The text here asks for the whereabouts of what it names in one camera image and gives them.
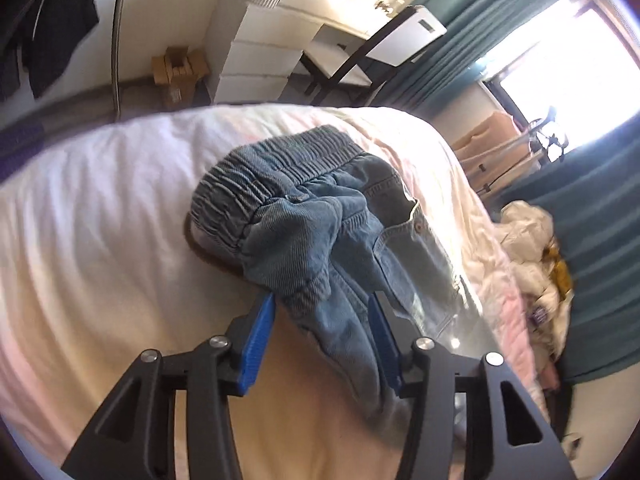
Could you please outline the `teal curtain right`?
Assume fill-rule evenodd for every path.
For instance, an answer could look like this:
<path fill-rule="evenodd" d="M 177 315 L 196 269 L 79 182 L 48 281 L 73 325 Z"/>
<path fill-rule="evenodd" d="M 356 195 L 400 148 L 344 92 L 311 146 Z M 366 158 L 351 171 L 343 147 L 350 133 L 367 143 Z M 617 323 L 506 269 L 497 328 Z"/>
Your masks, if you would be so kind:
<path fill-rule="evenodd" d="M 516 180 L 491 211 L 524 200 L 552 215 L 574 284 L 567 382 L 590 382 L 639 361 L 639 119 Z"/>

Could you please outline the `teal curtain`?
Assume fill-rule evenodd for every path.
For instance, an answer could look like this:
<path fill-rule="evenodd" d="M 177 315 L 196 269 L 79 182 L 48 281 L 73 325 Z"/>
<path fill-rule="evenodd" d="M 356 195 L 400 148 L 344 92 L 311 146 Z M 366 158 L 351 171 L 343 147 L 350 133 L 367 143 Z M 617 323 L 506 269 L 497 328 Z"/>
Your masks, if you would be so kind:
<path fill-rule="evenodd" d="M 567 382 L 590 382 L 639 361 L 639 119 L 516 180 L 491 211 L 524 200 L 552 215 L 574 284 Z"/>
<path fill-rule="evenodd" d="M 416 61 L 398 70 L 372 100 L 428 117 L 477 80 L 476 62 L 558 0 L 414 0 L 446 28 Z"/>

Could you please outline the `beige cardboard box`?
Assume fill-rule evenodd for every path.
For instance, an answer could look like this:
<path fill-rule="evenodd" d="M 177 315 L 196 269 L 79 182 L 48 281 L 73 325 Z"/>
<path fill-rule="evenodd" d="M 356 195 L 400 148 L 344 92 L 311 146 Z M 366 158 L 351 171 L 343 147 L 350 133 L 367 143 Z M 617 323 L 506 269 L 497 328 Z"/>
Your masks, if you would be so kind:
<path fill-rule="evenodd" d="M 536 134 L 521 132 L 511 115 L 496 110 L 451 148 L 469 181 L 483 201 L 520 177 L 540 168 L 544 151 Z"/>

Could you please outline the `dark hanging clothes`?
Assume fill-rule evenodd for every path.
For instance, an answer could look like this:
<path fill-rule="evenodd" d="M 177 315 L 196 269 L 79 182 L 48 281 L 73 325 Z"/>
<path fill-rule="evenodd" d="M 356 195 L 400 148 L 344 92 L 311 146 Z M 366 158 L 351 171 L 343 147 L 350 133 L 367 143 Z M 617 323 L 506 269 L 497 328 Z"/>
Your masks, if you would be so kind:
<path fill-rule="evenodd" d="M 21 70 L 41 98 L 97 24 L 94 0 L 1 0 L 2 101 L 21 87 Z"/>

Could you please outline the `tripod stand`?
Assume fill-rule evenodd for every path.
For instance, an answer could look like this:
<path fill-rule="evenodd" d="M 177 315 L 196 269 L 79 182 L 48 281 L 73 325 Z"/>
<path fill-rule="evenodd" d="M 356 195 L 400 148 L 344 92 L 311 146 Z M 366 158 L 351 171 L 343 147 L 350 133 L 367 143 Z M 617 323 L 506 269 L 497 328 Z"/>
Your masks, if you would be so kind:
<path fill-rule="evenodd" d="M 556 122 L 556 109 L 548 109 L 545 118 L 530 122 L 516 138 L 472 157 L 465 174 L 480 197 L 486 197 L 508 186 L 513 180 L 541 160 L 549 161 L 549 152 L 557 148 L 563 159 L 568 148 L 566 136 L 558 136 L 548 128 Z"/>

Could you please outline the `teal curtain left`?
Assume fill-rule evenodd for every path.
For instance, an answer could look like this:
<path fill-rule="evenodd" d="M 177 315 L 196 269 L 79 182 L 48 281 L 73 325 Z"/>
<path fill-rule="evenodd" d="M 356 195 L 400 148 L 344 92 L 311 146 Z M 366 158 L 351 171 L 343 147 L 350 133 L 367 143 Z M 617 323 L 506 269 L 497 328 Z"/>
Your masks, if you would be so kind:
<path fill-rule="evenodd" d="M 558 0 L 414 0 L 446 28 L 416 61 L 398 70 L 372 100 L 428 117 L 477 80 L 476 62 Z"/>

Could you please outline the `cream puffer jacket pile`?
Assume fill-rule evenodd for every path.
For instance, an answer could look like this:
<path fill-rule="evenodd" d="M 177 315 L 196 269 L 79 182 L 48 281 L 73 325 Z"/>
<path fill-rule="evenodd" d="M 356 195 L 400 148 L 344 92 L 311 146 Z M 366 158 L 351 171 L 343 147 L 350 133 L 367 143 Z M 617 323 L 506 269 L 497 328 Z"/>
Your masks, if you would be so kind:
<path fill-rule="evenodd" d="M 516 200 L 501 209 L 495 231 L 525 301 L 529 340 L 537 366 L 544 367 L 557 361 L 565 349 L 574 300 L 574 289 L 561 299 L 542 261 L 544 248 L 552 238 L 556 239 L 552 215 L 524 200 Z M 528 311 L 533 306 L 547 310 L 548 322 L 544 326 L 530 324 Z"/>

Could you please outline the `blue denim jeans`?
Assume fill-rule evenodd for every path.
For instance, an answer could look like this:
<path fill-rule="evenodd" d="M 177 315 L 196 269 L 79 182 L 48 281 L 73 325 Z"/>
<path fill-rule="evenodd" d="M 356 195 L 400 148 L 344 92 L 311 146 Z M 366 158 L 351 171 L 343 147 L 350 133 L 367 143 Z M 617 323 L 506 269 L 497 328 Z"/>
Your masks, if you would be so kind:
<path fill-rule="evenodd" d="M 410 405 L 384 382 L 372 294 L 453 352 L 496 348 L 468 280 L 398 172 L 333 127 L 236 148 L 198 182 L 190 217 L 201 248 L 269 289 L 314 338 L 392 445 L 405 440 Z"/>

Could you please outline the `mustard yellow garment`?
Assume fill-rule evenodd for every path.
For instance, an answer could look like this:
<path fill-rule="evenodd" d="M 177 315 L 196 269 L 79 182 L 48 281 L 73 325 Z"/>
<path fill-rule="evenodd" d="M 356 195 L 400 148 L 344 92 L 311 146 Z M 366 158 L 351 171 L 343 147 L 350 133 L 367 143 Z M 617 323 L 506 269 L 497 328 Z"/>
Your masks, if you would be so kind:
<path fill-rule="evenodd" d="M 547 268 L 550 280 L 558 289 L 561 299 L 564 300 L 573 291 L 574 285 L 568 265 L 561 255 L 560 245 L 555 238 L 552 238 L 544 248 L 542 261 Z"/>

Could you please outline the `white desk with drawers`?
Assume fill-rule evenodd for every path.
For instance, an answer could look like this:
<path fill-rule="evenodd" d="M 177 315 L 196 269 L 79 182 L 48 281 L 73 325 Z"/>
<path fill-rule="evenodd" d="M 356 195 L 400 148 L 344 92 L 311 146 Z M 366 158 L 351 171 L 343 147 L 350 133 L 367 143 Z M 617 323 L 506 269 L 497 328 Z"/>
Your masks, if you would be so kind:
<path fill-rule="evenodd" d="M 204 40 L 210 99 L 273 102 L 322 27 L 367 40 L 387 21 L 362 0 L 217 0 Z"/>

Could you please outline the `small cardboard boxes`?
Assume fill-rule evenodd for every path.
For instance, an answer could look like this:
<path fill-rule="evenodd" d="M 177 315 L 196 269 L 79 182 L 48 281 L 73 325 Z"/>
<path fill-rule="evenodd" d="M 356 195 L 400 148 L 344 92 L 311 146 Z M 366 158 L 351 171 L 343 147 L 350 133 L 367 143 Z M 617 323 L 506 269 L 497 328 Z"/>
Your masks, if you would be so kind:
<path fill-rule="evenodd" d="M 152 57 L 151 66 L 166 110 L 190 106 L 196 85 L 210 74 L 205 52 L 188 47 L 168 47 L 163 55 Z"/>

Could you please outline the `curved metal rack pole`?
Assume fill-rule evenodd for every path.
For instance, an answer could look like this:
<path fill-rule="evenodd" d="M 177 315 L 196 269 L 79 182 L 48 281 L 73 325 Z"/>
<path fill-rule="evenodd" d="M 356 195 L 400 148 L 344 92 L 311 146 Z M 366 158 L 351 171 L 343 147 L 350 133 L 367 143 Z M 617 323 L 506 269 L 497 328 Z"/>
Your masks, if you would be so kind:
<path fill-rule="evenodd" d="M 114 121 L 122 117 L 122 92 L 119 82 L 120 31 L 122 30 L 122 14 L 125 0 L 115 0 L 111 32 L 111 89 L 114 108 Z"/>

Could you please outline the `pink white duvet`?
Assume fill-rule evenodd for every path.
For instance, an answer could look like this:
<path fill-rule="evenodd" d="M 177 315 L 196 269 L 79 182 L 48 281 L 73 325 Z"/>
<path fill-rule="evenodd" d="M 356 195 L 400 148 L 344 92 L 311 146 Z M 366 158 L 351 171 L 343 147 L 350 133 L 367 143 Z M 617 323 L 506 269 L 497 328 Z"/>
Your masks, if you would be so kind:
<path fill-rule="evenodd" d="M 203 262 L 183 236 L 191 195 L 243 144 L 330 125 L 389 162 L 477 292 L 499 350 L 544 398 L 523 304 L 488 214 L 442 136 L 392 108 L 213 106 L 92 130 L 1 187 L 1 415 L 60 464 L 145 349 L 194 348 L 257 288 Z"/>

